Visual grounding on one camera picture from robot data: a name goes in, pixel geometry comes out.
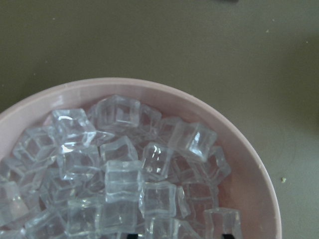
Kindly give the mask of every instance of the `table surface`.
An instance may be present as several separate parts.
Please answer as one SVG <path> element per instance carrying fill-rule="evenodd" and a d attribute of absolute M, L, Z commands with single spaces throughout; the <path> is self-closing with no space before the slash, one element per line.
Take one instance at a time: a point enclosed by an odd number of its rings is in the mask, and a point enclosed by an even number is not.
<path fill-rule="evenodd" d="M 87 78 L 181 89 L 255 147 L 277 193 L 284 238 L 317 238 L 318 10 L 318 0 L 3 0 L 0 112 Z"/>

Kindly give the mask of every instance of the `bowl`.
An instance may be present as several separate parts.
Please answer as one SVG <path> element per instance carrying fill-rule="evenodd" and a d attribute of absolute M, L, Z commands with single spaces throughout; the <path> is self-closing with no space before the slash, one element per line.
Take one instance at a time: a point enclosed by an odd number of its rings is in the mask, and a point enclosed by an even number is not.
<path fill-rule="evenodd" d="M 128 78 L 97 78 L 56 86 L 30 96 L 0 114 L 0 159 L 8 155 L 29 126 L 51 110 L 88 108 L 112 94 L 132 97 L 164 115 L 199 121 L 218 134 L 232 173 L 219 186 L 221 207 L 241 211 L 244 239 L 281 239 L 278 201 L 270 177 L 244 135 L 222 114 L 201 100 L 162 84 Z"/>

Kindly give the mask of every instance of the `clear ice cube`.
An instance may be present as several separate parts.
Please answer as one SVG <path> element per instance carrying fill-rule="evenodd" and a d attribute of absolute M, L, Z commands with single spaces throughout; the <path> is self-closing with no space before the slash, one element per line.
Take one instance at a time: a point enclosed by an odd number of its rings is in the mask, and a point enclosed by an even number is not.
<path fill-rule="evenodd" d="M 185 196 L 192 200 L 210 200 L 214 198 L 216 192 L 215 187 L 198 182 L 182 183 Z"/>
<path fill-rule="evenodd" d="M 202 239 L 187 221 L 174 221 L 174 239 Z"/>
<path fill-rule="evenodd" d="M 222 147 L 212 147 L 211 154 L 207 162 L 203 165 L 203 169 L 208 179 L 216 185 L 220 184 L 221 181 L 230 174 L 231 168 L 225 159 Z"/>
<path fill-rule="evenodd" d="M 96 130 L 96 135 L 94 139 L 91 141 L 91 144 L 94 144 L 99 147 L 102 144 L 110 142 L 114 137 L 115 134 L 113 133 Z"/>
<path fill-rule="evenodd" d="M 215 208 L 204 211 L 206 238 L 221 238 L 224 234 L 242 239 L 240 212 L 230 208 Z"/>
<path fill-rule="evenodd" d="M 167 181 L 144 183 L 139 199 L 139 208 L 143 217 L 174 217 L 176 186 Z"/>
<path fill-rule="evenodd" d="M 212 208 L 216 208 L 218 207 L 218 205 L 215 205 L 215 202 L 213 200 L 205 200 L 205 201 L 188 200 L 187 202 L 190 208 L 190 215 L 188 215 L 186 219 L 190 223 L 196 224 L 197 229 L 201 227 L 202 229 L 204 229 L 205 228 L 204 211 L 212 209 Z"/>
<path fill-rule="evenodd" d="M 96 135 L 83 109 L 54 110 L 52 121 L 65 152 L 76 147 L 88 147 Z"/>
<path fill-rule="evenodd" d="M 145 220 L 145 239 L 175 239 L 175 219 L 170 217 L 151 217 Z"/>
<path fill-rule="evenodd" d="M 191 213 L 183 187 L 176 188 L 176 217 L 184 219 Z"/>
<path fill-rule="evenodd" d="M 58 169 L 47 170 L 39 192 L 47 208 L 51 206 L 66 206 L 67 200 L 75 198 L 82 188 L 80 181 L 61 180 Z"/>
<path fill-rule="evenodd" d="M 95 145 L 75 149 L 57 156 L 60 177 L 63 180 L 90 180 L 100 167 L 100 155 Z"/>
<path fill-rule="evenodd" d="M 108 160 L 138 160 L 136 149 L 127 136 L 120 137 L 110 143 L 102 144 L 100 146 L 100 154 L 104 163 Z"/>
<path fill-rule="evenodd" d="M 106 201 L 137 202 L 143 182 L 141 167 L 142 163 L 138 160 L 109 160 L 105 172 Z"/>
<path fill-rule="evenodd" d="M 204 182 L 203 174 L 198 171 L 195 164 L 179 154 L 173 157 L 171 166 L 179 182 Z"/>
<path fill-rule="evenodd" d="M 103 203 L 100 218 L 101 234 L 134 233 L 137 224 L 137 210 L 136 202 Z"/>
<path fill-rule="evenodd" d="M 29 212 L 29 208 L 20 195 L 15 182 L 0 184 L 0 227 L 20 219 Z"/>
<path fill-rule="evenodd" d="M 0 177 L 16 182 L 22 192 L 28 192 L 40 187 L 46 169 L 46 165 L 38 162 L 28 168 L 22 160 L 9 157 L 0 162 Z"/>
<path fill-rule="evenodd" d="M 123 131 L 128 127 L 137 127 L 140 121 L 138 100 L 113 95 L 99 101 L 91 109 L 91 121 L 96 129 L 106 132 Z"/>
<path fill-rule="evenodd" d="M 19 230 L 24 226 L 24 223 L 34 218 L 38 213 L 41 212 L 39 203 L 39 192 L 29 191 L 21 194 L 21 200 L 25 204 L 27 211 L 20 217 L 16 217 L 10 223 L 6 224 L 7 228 L 12 230 Z"/>
<path fill-rule="evenodd" d="M 26 165 L 57 153 L 56 133 L 52 126 L 27 128 L 13 148 L 14 156 Z"/>
<path fill-rule="evenodd" d="M 168 146 L 194 161 L 206 162 L 217 134 L 201 123 L 179 121 L 168 141 Z"/>
<path fill-rule="evenodd" d="M 67 239 L 66 223 L 54 210 L 46 209 L 25 223 L 28 239 Z"/>
<path fill-rule="evenodd" d="M 84 188 L 92 194 L 99 193 L 104 190 L 105 172 L 101 169 L 94 169 L 93 177 L 85 182 Z"/>
<path fill-rule="evenodd" d="M 134 139 L 134 142 L 154 140 L 158 132 L 158 123 L 161 119 L 161 112 L 141 104 L 140 122 L 136 128 L 127 132 L 128 136 Z"/>
<path fill-rule="evenodd" d="M 69 200 L 67 234 L 71 238 L 77 236 L 98 237 L 101 207 L 98 198 Z"/>
<path fill-rule="evenodd" d="M 167 178 L 173 150 L 165 145 L 150 142 L 143 150 L 143 169 L 155 181 Z"/>
<path fill-rule="evenodd" d="M 166 117 L 159 121 L 158 140 L 167 144 L 178 122 L 182 121 L 180 117 Z"/>
<path fill-rule="evenodd" d="M 1 239 L 26 239 L 22 230 L 0 231 Z"/>
<path fill-rule="evenodd" d="M 175 185 L 178 185 L 179 184 L 179 179 L 173 169 L 173 166 L 171 164 L 171 161 L 170 161 L 170 164 L 168 166 L 168 172 L 167 172 L 167 178 L 166 178 L 166 181 L 172 183 L 172 184 L 175 184 Z"/>

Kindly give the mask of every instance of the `dark object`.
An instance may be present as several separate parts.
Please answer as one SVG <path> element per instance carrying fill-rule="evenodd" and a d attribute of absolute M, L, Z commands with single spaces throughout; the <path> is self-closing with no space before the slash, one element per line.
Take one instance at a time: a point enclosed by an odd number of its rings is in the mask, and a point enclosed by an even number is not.
<path fill-rule="evenodd" d="M 223 234 L 221 239 L 236 239 L 232 234 Z"/>
<path fill-rule="evenodd" d="M 126 239 L 138 239 L 139 235 L 138 234 L 128 234 L 128 236 L 126 237 Z"/>

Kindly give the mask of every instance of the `gray surface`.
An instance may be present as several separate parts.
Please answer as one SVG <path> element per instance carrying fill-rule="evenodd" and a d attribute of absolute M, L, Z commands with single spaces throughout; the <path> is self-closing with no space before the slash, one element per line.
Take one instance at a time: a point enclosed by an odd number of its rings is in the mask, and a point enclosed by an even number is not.
<path fill-rule="evenodd" d="M 0 111 L 86 78 L 176 87 L 256 148 L 284 238 L 318 237 L 318 0 L 2 0 L 0 23 Z"/>

